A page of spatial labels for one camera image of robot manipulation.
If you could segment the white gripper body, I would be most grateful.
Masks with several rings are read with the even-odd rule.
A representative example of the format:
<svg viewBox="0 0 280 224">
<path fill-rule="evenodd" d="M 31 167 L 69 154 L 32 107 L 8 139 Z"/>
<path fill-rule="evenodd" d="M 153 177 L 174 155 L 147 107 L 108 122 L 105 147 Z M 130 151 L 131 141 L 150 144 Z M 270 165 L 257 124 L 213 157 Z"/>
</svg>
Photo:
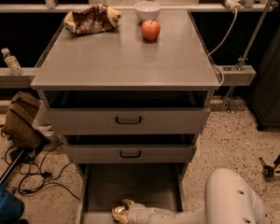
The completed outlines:
<svg viewBox="0 0 280 224">
<path fill-rule="evenodd" d="M 127 218 L 129 224 L 148 224 L 148 219 L 156 213 L 153 207 L 145 207 L 140 203 L 132 203 L 128 207 Z"/>
</svg>

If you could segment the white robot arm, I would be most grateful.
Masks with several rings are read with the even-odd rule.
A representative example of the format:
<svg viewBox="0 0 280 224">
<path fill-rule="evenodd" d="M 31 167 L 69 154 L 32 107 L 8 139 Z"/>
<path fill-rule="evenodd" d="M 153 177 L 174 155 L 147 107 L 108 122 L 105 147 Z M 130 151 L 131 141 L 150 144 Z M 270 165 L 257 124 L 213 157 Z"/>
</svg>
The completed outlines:
<svg viewBox="0 0 280 224">
<path fill-rule="evenodd" d="M 264 224 L 265 206 L 245 180 L 230 169 L 216 169 L 207 177 L 204 207 L 173 213 L 122 201 L 127 224 Z"/>
</svg>

